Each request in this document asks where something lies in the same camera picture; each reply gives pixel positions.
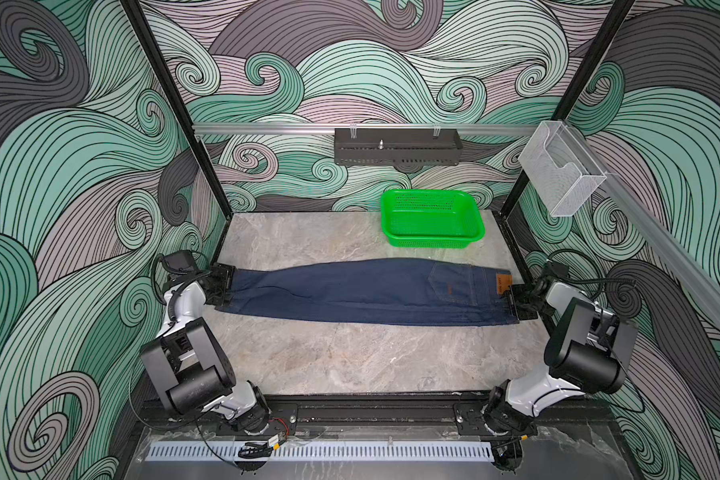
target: white slotted strip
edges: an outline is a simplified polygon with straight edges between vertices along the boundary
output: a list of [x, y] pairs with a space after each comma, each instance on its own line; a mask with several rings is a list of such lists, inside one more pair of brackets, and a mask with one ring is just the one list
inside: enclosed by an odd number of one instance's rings
[[[237, 452], [245, 443], [211, 441], [213, 451], [225, 459], [244, 460]], [[271, 457], [254, 462], [330, 461], [419, 461], [419, 462], [492, 462], [494, 456], [486, 442], [421, 441], [323, 441], [291, 440], [272, 453]], [[201, 441], [152, 442], [147, 462], [220, 462]]]

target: white mesh basket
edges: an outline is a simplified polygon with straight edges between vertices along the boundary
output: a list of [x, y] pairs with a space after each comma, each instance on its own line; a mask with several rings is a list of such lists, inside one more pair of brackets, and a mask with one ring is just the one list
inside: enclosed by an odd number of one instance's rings
[[519, 158], [551, 216], [575, 214], [606, 178], [593, 159], [589, 169], [582, 165], [571, 149], [576, 139], [570, 130], [562, 121], [542, 121]]

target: jeans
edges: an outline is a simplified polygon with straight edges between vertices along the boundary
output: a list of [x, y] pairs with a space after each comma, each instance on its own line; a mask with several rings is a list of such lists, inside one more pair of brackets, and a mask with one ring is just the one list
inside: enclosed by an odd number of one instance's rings
[[509, 274], [418, 258], [236, 270], [231, 303], [217, 310], [318, 322], [508, 325], [518, 323], [499, 293]]

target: wallpaper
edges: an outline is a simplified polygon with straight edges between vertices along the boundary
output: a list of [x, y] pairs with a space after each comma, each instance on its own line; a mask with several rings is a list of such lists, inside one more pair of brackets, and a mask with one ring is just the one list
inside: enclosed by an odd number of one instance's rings
[[0, 480], [123, 471], [150, 261], [224, 225], [186, 147], [117, 0], [0, 0]]
[[[634, 15], [570, 116], [589, 144], [720, 285], [720, 2]], [[619, 207], [598, 191], [573, 217], [551, 218], [532, 187], [512, 231], [535, 270], [547, 255], [578, 278], [630, 278], [600, 302], [634, 317], [630, 374], [646, 412], [614, 408], [647, 478], [720, 478], [720, 331]], [[610, 398], [640, 408], [631, 385]]]
[[[648, 2], [664, 5], [671, 0]], [[195, 122], [536, 124], [603, 0], [143, 0]], [[317, 135], [207, 135], [235, 211], [378, 210], [390, 188], [499, 208], [526, 138], [464, 140], [457, 167], [338, 167]]]

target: green basket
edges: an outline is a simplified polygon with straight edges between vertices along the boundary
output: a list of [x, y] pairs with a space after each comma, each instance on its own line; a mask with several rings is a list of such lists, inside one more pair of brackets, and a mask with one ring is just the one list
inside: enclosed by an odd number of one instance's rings
[[485, 235], [480, 210], [458, 190], [387, 190], [382, 231], [393, 246], [464, 248]]

